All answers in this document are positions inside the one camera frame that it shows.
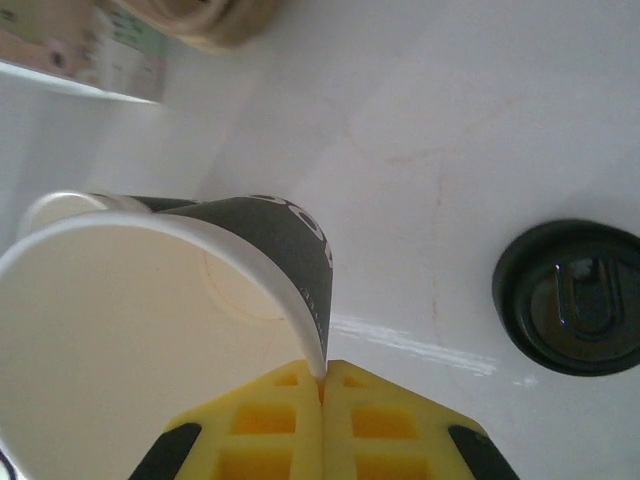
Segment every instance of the paper cup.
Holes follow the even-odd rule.
[[[322,377],[332,272],[313,218],[267,196],[27,235],[0,258],[9,457],[32,480],[127,478],[176,413],[297,358]]]

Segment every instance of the white surface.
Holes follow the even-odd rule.
[[[3,87],[4,246],[55,189],[290,198],[333,248],[331,356],[474,417],[523,479],[638,478],[640,369],[532,363],[490,280],[544,220],[640,234],[639,24],[634,0],[292,0],[238,54],[173,45],[164,106]]]

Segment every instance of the black lid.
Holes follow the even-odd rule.
[[[640,239],[585,220],[535,227],[504,252],[493,299],[518,348],[570,375],[640,363]]]

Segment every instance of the beige roll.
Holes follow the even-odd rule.
[[[185,43],[205,51],[237,47],[261,34],[275,16],[282,0],[231,0],[226,14],[207,31],[179,36]]]
[[[282,0],[117,0],[163,33],[220,52],[262,33]]]

